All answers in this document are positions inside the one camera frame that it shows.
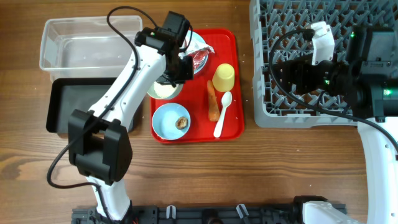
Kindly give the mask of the white rice pile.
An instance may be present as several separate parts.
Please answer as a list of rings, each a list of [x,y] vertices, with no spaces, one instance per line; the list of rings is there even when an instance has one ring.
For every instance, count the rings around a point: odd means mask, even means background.
[[[177,87],[172,85],[161,85],[160,83],[154,83],[154,91],[160,98],[167,98],[176,91]]]

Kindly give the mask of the mint green bowl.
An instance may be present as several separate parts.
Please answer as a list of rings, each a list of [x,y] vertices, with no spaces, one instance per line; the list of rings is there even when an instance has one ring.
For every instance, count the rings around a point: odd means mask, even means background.
[[[172,85],[161,85],[157,82],[154,82],[147,94],[156,100],[171,100],[175,98],[182,90],[183,84],[176,84],[176,87]]]

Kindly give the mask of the yellow plastic cup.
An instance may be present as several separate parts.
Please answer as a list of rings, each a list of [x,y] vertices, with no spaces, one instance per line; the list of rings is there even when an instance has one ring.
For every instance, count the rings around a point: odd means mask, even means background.
[[[230,91],[234,87],[234,78],[234,67],[228,63],[222,63],[217,67],[213,75],[213,86],[220,92]]]

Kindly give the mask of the brown mushroom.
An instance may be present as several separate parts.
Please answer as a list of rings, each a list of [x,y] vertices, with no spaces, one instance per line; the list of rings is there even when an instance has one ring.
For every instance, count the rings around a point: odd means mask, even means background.
[[[184,116],[181,116],[177,119],[175,126],[179,130],[183,130],[188,126],[188,119]]]

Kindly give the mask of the light blue bowl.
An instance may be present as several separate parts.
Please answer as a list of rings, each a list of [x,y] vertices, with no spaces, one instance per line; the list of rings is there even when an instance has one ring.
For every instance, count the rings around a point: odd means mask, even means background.
[[[175,123],[184,116],[188,119],[188,126],[179,130]],[[178,103],[166,103],[155,110],[152,115],[152,129],[163,140],[174,141],[187,134],[191,125],[191,117],[188,110]]]

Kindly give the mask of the orange carrot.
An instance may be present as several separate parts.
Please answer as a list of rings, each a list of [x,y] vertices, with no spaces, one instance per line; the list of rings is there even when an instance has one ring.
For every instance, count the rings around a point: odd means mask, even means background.
[[[210,121],[218,121],[220,118],[220,111],[216,100],[215,89],[211,80],[207,81],[208,92],[208,118]]]

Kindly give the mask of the white tissue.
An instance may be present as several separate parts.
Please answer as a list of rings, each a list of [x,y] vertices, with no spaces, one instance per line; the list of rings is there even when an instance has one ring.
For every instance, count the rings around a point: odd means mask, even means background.
[[[187,50],[179,53],[179,57],[182,58],[189,54],[195,54],[201,50],[207,50],[210,53],[214,53],[214,49],[212,46],[208,45],[204,38],[197,34],[196,32],[188,31],[183,42],[182,48],[187,47]]]

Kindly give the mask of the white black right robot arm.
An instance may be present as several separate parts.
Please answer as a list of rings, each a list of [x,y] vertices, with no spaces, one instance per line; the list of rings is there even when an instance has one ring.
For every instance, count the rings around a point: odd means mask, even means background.
[[[325,27],[301,29],[313,53],[275,64],[269,74],[287,93],[322,89],[344,97],[357,122],[368,185],[368,223],[397,222],[397,37],[388,27],[353,26],[344,62],[333,60],[334,40]]]

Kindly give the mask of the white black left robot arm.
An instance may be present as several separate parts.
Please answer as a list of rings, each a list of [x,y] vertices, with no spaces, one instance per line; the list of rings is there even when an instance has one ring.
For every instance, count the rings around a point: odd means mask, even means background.
[[[128,130],[154,83],[177,86],[193,79],[192,57],[180,56],[189,29],[189,20],[176,12],[169,12],[162,26],[143,28],[128,43],[131,58],[111,88],[87,112],[74,110],[70,116],[63,151],[94,188],[96,221],[134,221],[123,181],[132,159]]]

